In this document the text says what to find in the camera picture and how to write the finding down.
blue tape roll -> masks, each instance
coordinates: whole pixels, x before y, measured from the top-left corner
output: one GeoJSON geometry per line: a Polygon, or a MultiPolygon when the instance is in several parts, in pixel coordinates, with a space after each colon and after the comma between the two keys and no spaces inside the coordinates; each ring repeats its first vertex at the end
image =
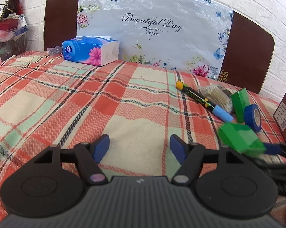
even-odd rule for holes
{"type": "Polygon", "coordinates": [[[255,133],[261,130],[261,115],[256,104],[245,107],[243,116],[245,124],[248,125],[255,133]]]}

plastic basket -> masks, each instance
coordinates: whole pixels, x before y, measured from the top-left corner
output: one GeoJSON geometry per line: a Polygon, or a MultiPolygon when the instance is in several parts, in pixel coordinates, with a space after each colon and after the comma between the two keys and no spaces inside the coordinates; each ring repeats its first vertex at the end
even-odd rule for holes
{"type": "Polygon", "coordinates": [[[28,27],[26,29],[15,28],[0,34],[0,62],[9,59],[13,55],[19,55],[26,51],[28,45],[27,32],[28,27]]]}

blue pen tip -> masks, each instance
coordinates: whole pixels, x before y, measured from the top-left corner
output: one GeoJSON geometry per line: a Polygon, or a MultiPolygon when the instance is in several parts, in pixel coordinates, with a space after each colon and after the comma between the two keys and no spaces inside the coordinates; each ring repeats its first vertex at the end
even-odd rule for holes
{"type": "Polygon", "coordinates": [[[220,118],[224,122],[232,122],[233,120],[233,117],[218,105],[215,106],[214,110],[212,111],[212,114],[214,114],[216,117],[220,118]]]}

plastic bag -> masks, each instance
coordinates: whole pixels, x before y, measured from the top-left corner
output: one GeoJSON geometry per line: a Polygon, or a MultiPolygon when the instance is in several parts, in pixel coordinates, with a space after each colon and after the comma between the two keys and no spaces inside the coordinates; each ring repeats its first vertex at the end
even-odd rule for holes
{"type": "Polygon", "coordinates": [[[0,42],[7,42],[12,39],[14,37],[14,31],[15,29],[8,31],[0,30],[0,42]]]}
{"type": "Polygon", "coordinates": [[[198,90],[203,96],[212,101],[214,104],[221,106],[226,112],[231,113],[233,103],[231,98],[225,92],[223,92],[223,88],[224,87],[222,85],[210,85],[206,87],[198,86],[198,90]]]}

pink flower print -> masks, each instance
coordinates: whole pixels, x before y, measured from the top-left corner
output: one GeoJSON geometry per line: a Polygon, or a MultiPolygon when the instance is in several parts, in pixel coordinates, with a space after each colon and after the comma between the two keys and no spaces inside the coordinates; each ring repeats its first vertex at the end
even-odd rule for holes
{"type": "Polygon", "coordinates": [[[101,48],[93,47],[89,53],[89,63],[94,66],[101,66],[101,48]]]}
{"type": "Polygon", "coordinates": [[[193,69],[192,73],[194,75],[207,77],[207,74],[209,73],[209,71],[210,71],[209,67],[206,67],[205,65],[203,65],[203,67],[198,66],[197,68],[193,69]]]}
{"type": "Polygon", "coordinates": [[[89,24],[88,16],[83,12],[78,13],[77,24],[79,27],[85,28],[89,24]]]}

